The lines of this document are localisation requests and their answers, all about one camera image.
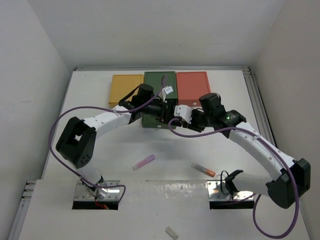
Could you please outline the red drawer box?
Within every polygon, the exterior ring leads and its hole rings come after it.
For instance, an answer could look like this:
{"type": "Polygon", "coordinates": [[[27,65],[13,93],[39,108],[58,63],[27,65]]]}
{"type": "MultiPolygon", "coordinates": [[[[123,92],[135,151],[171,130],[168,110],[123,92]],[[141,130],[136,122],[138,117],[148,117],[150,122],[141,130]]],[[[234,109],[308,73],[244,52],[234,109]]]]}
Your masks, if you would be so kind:
{"type": "Polygon", "coordinates": [[[178,105],[201,107],[199,98],[211,93],[206,71],[177,72],[176,84],[178,105]]]}

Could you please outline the orange capped glue stick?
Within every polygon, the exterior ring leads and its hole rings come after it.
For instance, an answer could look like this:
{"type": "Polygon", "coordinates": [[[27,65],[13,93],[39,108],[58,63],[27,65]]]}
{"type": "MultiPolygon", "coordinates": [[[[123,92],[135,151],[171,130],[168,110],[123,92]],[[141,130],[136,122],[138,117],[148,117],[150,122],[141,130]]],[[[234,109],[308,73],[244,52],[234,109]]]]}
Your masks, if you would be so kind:
{"type": "Polygon", "coordinates": [[[208,168],[206,168],[206,167],[204,167],[204,166],[202,166],[200,164],[192,162],[190,166],[193,169],[195,169],[195,170],[197,170],[197,171],[199,171],[199,172],[201,172],[201,173],[203,173],[203,174],[205,174],[205,175],[207,175],[207,176],[209,176],[211,178],[214,178],[215,175],[216,175],[216,173],[214,171],[212,171],[212,170],[210,170],[210,169],[208,169],[208,168]]]}

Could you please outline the yellow drawer box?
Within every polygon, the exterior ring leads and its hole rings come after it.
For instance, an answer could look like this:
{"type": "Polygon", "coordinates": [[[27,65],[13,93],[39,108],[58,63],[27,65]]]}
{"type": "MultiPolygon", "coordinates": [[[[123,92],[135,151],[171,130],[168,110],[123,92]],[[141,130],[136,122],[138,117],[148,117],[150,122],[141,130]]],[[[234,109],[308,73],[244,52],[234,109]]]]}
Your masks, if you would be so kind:
{"type": "Polygon", "coordinates": [[[114,108],[121,99],[128,95],[133,89],[144,83],[143,74],[114,74],[112,76],[109,91],[108,104],[114,108]]]}

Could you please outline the lilac glue stick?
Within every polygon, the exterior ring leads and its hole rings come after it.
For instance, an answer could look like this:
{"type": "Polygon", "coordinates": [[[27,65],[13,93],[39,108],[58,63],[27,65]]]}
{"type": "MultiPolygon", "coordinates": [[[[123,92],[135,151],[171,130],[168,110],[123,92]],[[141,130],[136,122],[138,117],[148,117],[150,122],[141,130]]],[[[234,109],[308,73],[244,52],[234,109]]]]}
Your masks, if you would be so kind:
{"type": "Polygon", "coordinates": [[[143,160],[139,161],[138,163],[136,163],[136,164],[132,167],[132,169],[133,169],[134,171],[136,171],[136,170],[142,168],[143,166],[147,165],[148,163],[152,162],[153,160],[155,160],[155,158],[156,158],[156,157],[155,157],[153,154],[151,154],[151,155],[149,155],[148,157],[146,157],[145,159],[143,159],[143,160]]]}

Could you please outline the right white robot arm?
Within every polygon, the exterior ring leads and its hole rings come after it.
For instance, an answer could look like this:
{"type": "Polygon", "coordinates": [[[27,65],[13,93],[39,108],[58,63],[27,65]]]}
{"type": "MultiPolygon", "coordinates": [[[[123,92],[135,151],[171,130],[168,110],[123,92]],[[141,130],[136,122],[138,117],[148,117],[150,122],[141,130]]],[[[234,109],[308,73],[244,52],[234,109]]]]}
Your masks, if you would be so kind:
{"type": "Polygon", "coordinates": [[[217,93],[199,98],[201,109],[178,105],[174,116],[185,128],[202,132],[211,127],[246,150],[268,172],[269,178],[235,170],[224,180],[230,194],[251,191],[265,195],[283,209],[289,208],[311,185],[311,165],[305,159],[295,160],[283,153],[255,130],[236,110],[226,111],[217,93]]]}

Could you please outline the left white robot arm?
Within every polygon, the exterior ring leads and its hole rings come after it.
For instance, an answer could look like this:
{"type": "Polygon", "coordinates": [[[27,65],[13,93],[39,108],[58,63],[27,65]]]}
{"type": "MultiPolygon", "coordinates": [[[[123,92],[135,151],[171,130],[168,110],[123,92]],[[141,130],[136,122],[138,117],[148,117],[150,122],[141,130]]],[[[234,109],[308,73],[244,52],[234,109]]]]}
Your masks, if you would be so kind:
{"type": "Polygon", "coordinates": [[[162,86],[157,94],[151,85],[140,84],[124,97],[112,109],[103,113],[80,119],[69,119],[60,135],[55,149],[74,168],[89,191],[95,193],[103,185],[103,177],[91,162],[97,138],[125,125],[129,125],[144,116],[150,116],[160,123],[173,118],[174,103],[167,100],[173,92],[171,86],[162,86]]]}

